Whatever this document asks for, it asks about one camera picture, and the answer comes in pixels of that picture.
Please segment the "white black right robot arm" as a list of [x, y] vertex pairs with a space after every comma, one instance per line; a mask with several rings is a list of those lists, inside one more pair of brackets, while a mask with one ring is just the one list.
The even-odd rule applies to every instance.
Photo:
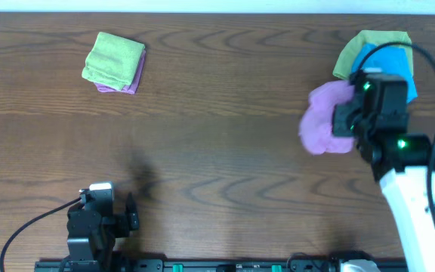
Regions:
[[359, 71], [353, 97], [335, 106], [332, 134], [353, 137], [387, 200], [410, 271], [435, 271], [435, 164], [425, 134], [407, 131], [408, 85], [401, 76]]

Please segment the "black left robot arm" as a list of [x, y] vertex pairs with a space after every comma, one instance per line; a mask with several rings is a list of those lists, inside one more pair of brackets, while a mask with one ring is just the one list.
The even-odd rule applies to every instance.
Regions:
[[116, 239], [126, 238], [130, 232], [139, 229], [136, 202], [129, 193], [125, 211], [116, 214], [113, 212], [111, 189], [84, 189], [80, 198], [80, 203], [67, 212], [70, 260], [108, 268]]

